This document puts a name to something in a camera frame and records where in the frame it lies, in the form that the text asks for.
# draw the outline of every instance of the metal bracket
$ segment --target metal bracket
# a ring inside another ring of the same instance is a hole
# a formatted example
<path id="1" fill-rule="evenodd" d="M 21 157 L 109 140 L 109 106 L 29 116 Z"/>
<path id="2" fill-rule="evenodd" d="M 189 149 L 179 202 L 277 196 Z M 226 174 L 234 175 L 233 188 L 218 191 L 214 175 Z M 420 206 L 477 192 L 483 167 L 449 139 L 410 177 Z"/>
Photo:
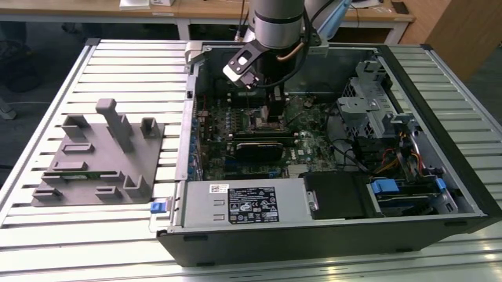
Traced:
<path id="1" fill-rule="evenodd" d="M 186 62 L 189 65 L 202 61 L 204 56 L 204 41 L 192 41 L 186 47 Z"/>

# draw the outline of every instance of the barcode sticker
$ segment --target barcode sticker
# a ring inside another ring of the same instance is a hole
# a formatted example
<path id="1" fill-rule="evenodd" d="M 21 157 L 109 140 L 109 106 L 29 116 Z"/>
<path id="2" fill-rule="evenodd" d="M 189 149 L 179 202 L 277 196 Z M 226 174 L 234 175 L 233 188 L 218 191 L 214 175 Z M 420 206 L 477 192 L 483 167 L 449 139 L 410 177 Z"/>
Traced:
<path id="1" fill-rule="evenodd" d="M 229 193 L 229 184 L 210 184 L 210 193 Z"/>

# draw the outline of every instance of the wooden table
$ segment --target wooden table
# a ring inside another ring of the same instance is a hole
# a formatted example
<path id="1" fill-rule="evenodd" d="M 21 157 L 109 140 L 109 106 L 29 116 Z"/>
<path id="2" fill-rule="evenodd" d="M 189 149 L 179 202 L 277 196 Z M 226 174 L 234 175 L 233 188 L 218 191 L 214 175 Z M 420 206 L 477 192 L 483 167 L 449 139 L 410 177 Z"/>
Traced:
<path id="1" fill-rule="evenodd" d="M 238 24 L 240 0 L 177 0 L 173 6 L 153 5 L 149 10 L 121 11 L 121 0 L 2 0 L 0 21 L 99 22 L 177 24 L 182 40 L 190 40 L 192 24 Z M 390 29 L 388 44 L 398 43 L 412 15 L 392 9 L 390 0 L 380 9 L 349 11 L 342 27 Z"/>

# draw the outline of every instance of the black bracket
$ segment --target black bracket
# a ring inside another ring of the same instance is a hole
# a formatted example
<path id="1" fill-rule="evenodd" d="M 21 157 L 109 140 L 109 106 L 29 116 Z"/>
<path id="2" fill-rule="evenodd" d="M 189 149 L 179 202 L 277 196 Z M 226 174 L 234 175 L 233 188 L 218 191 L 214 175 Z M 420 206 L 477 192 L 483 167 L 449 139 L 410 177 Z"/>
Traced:
<path id="1" fill-rule="evenodd" d="M 252 67 L 253 63 L 262 57 L 262 55 L 269 52 L 270 49 L 260 44 L 258 40 L 253 40 L 250 43 L 241 48 L 236 56 L 232 58 L 229 62 L 229 66 L 232 70 L 238 74 L 242 75 L 248 69 Z M 246 63 L 241 64 L 240 58 L 246 58 Z"/>

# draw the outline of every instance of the motherboard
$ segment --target motherboard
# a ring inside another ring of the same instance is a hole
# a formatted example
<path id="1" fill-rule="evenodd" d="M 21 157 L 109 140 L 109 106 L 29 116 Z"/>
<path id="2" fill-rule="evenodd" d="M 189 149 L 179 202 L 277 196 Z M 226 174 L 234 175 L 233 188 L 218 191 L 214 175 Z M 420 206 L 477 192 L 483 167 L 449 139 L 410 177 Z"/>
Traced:
<path id="1" fill-rule="evenodd" d="M 268 123 L 248 98 L 240 102 L 205 98 L 200 111 L 204 179 L 297 178 L 302 173 L 337 170 L 326 137 L 333 104 L 316 100 L 292 96 L 280 121 Z"/>

